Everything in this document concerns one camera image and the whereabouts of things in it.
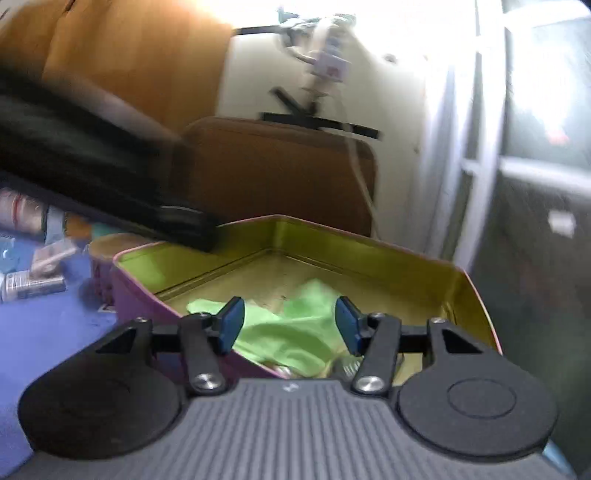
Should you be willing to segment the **round tin can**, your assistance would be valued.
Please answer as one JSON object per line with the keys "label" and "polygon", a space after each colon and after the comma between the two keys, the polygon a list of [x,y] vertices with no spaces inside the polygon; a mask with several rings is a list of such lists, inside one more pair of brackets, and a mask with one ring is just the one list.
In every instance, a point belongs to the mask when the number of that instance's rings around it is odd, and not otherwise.
{"label": "round tin can", "polygon": [[89,243],[87,253],[90,258],[92,285],[101,305],[114,305],[111,280],[114,257],[120,252],[150,243],[152,240],[131,233],[108,234]]}

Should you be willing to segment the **green soft cloth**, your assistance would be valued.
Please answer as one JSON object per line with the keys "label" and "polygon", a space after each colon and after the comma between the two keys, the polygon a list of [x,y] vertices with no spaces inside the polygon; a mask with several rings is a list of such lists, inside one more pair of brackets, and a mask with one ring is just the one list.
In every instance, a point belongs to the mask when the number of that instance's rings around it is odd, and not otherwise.
{"label": "green soft cloth", "polygon": [[325,375],[346,352],[335,325],[339,293],[318,279],[304,283],[273,313],[245,302],[245,320],[233,351],[264,365],[283,366],[303,377]]}

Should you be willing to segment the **pink macaron biscuit tin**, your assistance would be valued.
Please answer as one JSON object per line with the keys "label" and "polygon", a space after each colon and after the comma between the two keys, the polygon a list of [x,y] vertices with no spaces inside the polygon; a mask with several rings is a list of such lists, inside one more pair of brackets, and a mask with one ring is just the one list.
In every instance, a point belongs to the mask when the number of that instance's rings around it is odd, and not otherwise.
{"label": "pink macaron biscuit tin", "polygon": [[266,216],[221,226],[211,253],[151,243],[118,253],[111,269],[117,320],[174,324],[193,299],[233,296],[280,311],[298,286],[318,279],[363,312],[382,311],[406,325],[442,317],[481,342],[500,346],[469,276],[368,237],[304,220]]}

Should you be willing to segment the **brown woven chair back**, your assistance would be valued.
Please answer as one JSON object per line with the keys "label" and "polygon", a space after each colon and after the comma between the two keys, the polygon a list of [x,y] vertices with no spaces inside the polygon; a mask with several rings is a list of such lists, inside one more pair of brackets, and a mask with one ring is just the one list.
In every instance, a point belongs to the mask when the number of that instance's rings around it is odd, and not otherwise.
{"label": "brown woven chair back", "polygon": [[182,134],[170,187],[224,222],[280,214],[363,236],[372,232],[346,137],[338,134],[202,118]]}

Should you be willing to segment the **white power strip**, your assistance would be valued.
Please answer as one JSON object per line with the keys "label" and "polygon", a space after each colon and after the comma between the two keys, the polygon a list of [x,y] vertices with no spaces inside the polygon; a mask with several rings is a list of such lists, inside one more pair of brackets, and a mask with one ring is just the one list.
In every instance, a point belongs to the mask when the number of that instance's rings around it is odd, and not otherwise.
{"label": "white power strip", "polygon": [[328,96],[346,78],[345,49],[353,37],[356,18],[335,14],[319,19],[288,18],[280,23],[280,45],[287,55],[304,63],[301,88],[315,97]]}

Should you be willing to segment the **blue table cloth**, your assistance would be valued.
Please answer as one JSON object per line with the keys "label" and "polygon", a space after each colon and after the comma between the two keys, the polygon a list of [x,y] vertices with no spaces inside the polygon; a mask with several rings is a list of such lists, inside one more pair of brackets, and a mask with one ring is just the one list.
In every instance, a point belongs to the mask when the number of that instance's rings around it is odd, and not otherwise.
{"label": "blue table cloth", "polygon": [[32,454],[17,418],[17,404],[35,379],[116,324],[101,313],[91,279],[90,259],[64,262],[67,289],[1,306],[1,476],[10,475]]}

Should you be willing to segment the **small printed packets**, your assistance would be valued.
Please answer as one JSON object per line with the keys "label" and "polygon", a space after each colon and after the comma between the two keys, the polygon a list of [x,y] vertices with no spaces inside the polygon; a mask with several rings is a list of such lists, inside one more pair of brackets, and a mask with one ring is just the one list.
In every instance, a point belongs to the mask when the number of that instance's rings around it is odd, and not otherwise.
{"label": "small printed packets", "polygon": [[28,270],[14,271],[3,276],[1,302],[10,303],[65,291],[66,279],[61,266],[77,252],[77,245],[69,238],[36,249]]}

